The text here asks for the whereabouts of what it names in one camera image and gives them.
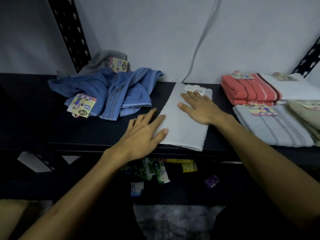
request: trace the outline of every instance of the person's left hand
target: person's left hand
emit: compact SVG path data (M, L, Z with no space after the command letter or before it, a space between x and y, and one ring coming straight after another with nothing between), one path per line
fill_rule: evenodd
M157 145L167 136L168 129L162 129L154 137L154 132L166 118L160 115L151 124L151 118L157 111L151 109L147 114L141 114L136 119L129 121L125 134L113 147L106 150L124 156L124 164L135 159L140 159L150 154Z

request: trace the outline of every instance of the striped towel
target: striped towel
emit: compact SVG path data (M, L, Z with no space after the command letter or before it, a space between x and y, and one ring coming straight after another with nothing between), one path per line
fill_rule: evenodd
M236 105L233 111L240 123L255 136L272 146L311 147L313 140L309 133L280 105L272 106L278 115L254 116L243 105Z
M251 74L254 80L237 80L231 75L223 75L221 86L233 105L266 104L275 105L281 93L259 73Z

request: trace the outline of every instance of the white towel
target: white towel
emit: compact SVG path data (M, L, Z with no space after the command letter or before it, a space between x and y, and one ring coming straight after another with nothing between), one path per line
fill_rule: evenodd
M279 81L273 76L260 75L282 94L281 100L277 102L278 105L286 104L288 99L310 101L320 100L320 88L310 84L299 73L291 75L298 79L298 81Z
M165 120L158 127L155 134L160 130L167 128L169 133L160 144L169 144L188 148L195 151L202 151L208 130L207 125L200 124L190 118L185 112L181 111L177 104L179 102L191 106L181 97L185 84L176 83L172 93L163 107L160 115L166 115ZM206 89L205 95L212 99L212 90Z
M252 115L243 105L236 105L233 111L240 123L266 144L285 147L313 146L309 133L282 106L275 105L271 108L278 115Z

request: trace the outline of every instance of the white cable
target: white cable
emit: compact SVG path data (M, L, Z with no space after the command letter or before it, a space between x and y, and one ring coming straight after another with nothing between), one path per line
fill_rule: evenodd
M208 20L207 20L207 22L206 22L206 24L205 24L205 26L204 26L204 28L203 28L203 30L202 30L201 36L200 36L200 38L199 38L199 40L198 40L198 42L197 42L197 45L195 46L195 49L194 49L194 51L193 51L193 55L192 55L192 58L191 58L191 63L190 63L190 66L189 66L188 73L187 73L187 75L186 75L184 78L181 79L181 82L182 82L182 83L184 82L184 80L186 80L186 78L187 78L187 77L190 75L190 73L191 73L191 70L192 70L192 67L193 67L193 63L194 63L194 61L195 61L196 54L197 54L197 52L198 52L198 49L199 49L202 41L203 41L204 38L205 38L207 32L209 31L210 24L211 24L211 23L213 22L213 20L214 20L214 13L215 13L215 11L216 11L216 9L217 9L217 6L218 6L219 1L220 1L220 0L215 0L215 2L214 2L213 8L212 8L212 10L211 10L211 15L209 15Z

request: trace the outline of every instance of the forearm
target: forearm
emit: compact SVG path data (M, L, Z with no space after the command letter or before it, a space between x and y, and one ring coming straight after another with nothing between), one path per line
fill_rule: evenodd
M288 219L306 227L320 215L320 184L317 181L247 131L231 115L217 128L250 175Z
M121 166L122 159L115 160L114 157L117 156L106 151L98 163L20 239L69 239Z

